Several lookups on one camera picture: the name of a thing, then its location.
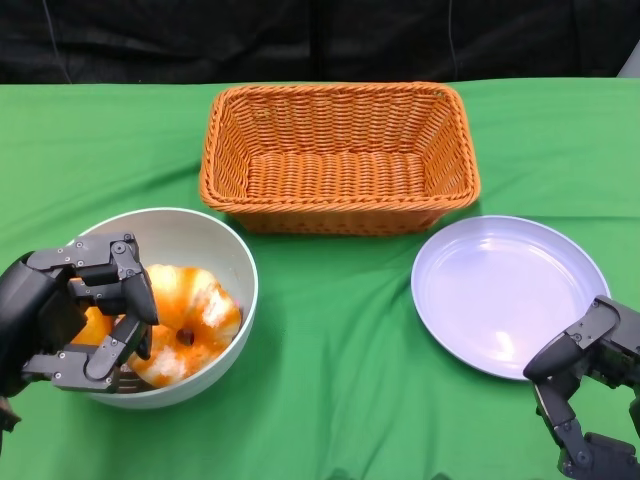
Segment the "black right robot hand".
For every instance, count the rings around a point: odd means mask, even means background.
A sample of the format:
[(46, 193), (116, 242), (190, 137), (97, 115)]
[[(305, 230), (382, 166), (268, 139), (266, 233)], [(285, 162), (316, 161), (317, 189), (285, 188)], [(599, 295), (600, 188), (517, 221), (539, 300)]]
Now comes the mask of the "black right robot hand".
[(633, 445), (582, 431), (571, 397), (583, 377), (639, 394), (639, 313), (597, 296), (585, 315), (546, 344), (526, 365), (536, 413), (560, 449), (558, 470), (570, 479), (637, 479)]

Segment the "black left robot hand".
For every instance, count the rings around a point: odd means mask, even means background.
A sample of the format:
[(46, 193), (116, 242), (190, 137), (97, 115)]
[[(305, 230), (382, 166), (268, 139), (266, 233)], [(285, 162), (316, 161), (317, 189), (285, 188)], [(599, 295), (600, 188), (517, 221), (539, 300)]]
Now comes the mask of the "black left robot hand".
[(1, 276), (1, 394), (37, 381), (113, 393), (132, 355), (149, 359), (158, 322), (133, 233), (29, 252)]

